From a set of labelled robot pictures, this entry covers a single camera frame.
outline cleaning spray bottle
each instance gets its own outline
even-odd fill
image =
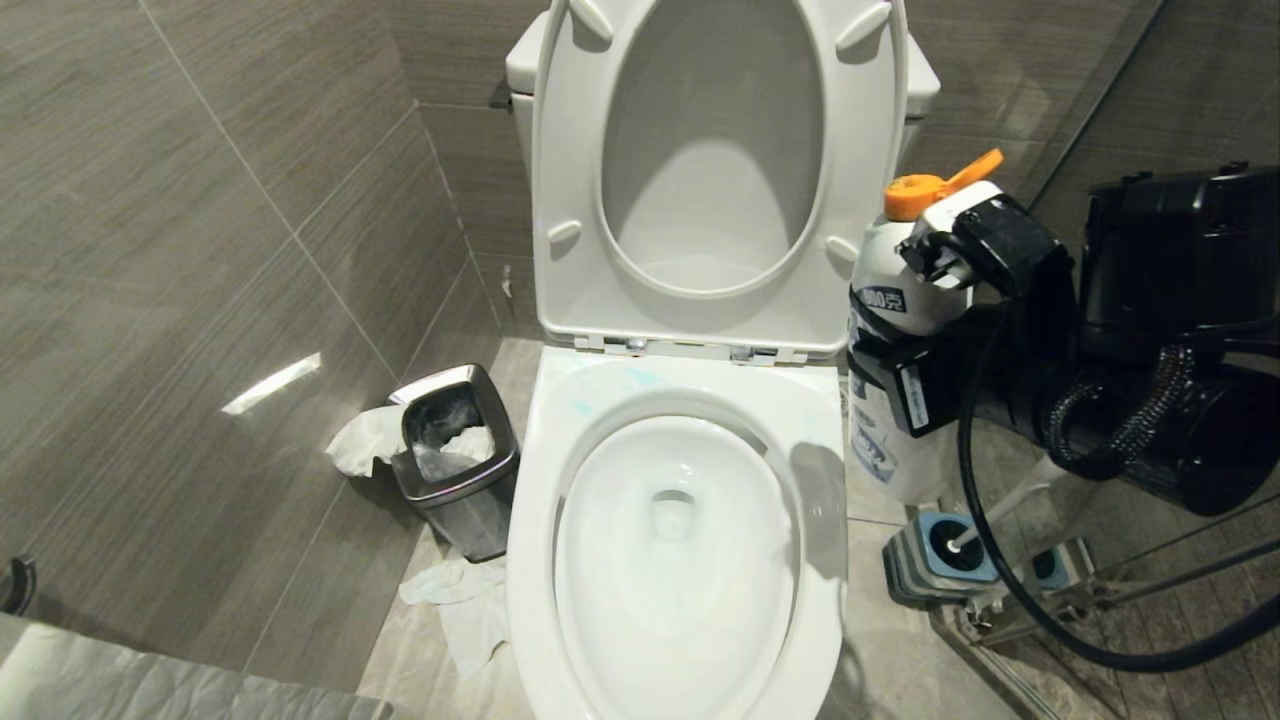
[[[867,228],[854,266],[849,288],[850,347],[865,333],[886,342],[931,336],[968,310],[972,291],[948,291],[919,282],[897,247],[911,234],[925,208],[986,178],[1004,159],[1000,150],[991,150],[947,181],[937,176],[904,176],[890,183],[884,190],[884,214]],[[869,322],[863,316],[865,313],[883,323]],[[955,425],[913,438],[897,428],[888,396],[865,380],[852,355],[849,365],[849,443],[864,470],[861,474],[872,487],[904,505],[937,500],[955,464]]]

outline trash can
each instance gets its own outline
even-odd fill
[[[401,421],[407,450],[392,457],[404,500],[468,561],[506,553],[520,447],[489,374],[480,365],[443,370],[402,387],[390,401],[407,405]],[[471,428],[492,436],[486,457],[451,451],[451,441],[457,445]]]

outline toilet seat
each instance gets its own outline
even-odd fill
[[[829,366],[751,368],[719,360],[543,350],[516,484],[507,565],[512,648],[525,693],[539,717],[776,720],[817,714],[840,652],[847,571],[836,387],[836,369]],[[607,451],[609,441],[625,436],[627,428],[672,418],[714,423],[716,432],[733,436],[739,445],[733,452],[745,447],[768,466],[777,480],[773,491],[778,493],[780,514],[786,515],[787,544],[795,557],[794,565],[786,565],[794,568],[794,577],[788,570],[786,582],[780,579],[777,584],[783,588],[794,583],[783,610],[787,619],[764,629],[765,634],[781,629],[785,639],[769,637],[756,643],[755,648],[768,648],[771,655],[740,675],[723,679],[739,692],[708,700],[713,705],[709,715],[694,705],[701,694],[681,697],[675,694],[680,688],[671,685],[648,685],[654,693],[668,693],[663,702],[620,706],[612,698],[625,693],[602,689],[598,676],[603,673],[589,676],[582,660],[612,661],[616,667],[611,670],[625,673],[632,667],[632,659],[591,657],[589,648],[584,652],[586,641],[575,632],[582,628],[566,632],[566,610],[573,610],[573,600],[571,607],[561,607],[566,594],[563,575],[572,569],[561,566],[564,556],[558,553],[557,541],[563,538],[571,514],[577,512],[571,503],[579,500],[573,486],[582,479],[581,471],[590,473],[593,452]],[[780,551],[771,559],[786,555]],[[767,564],[762,557],[755,562]],[[772,585],[755,587],[759,592]],[[612,619],[625,615],[613,612]],[[591,628],[589,620],[582,626]],[[598,638],[602,647],[622,632]],[[692,684],[686,689],[695,693],[705,688]],[[685,706],[698,714],[672,714]]]
[[[899,0],[554,0],[534,272],[573,348],[543,351],[507,543],[538,717],[817,714],[847,587],[840,391],[781,365],[846,342],[906,46]]]

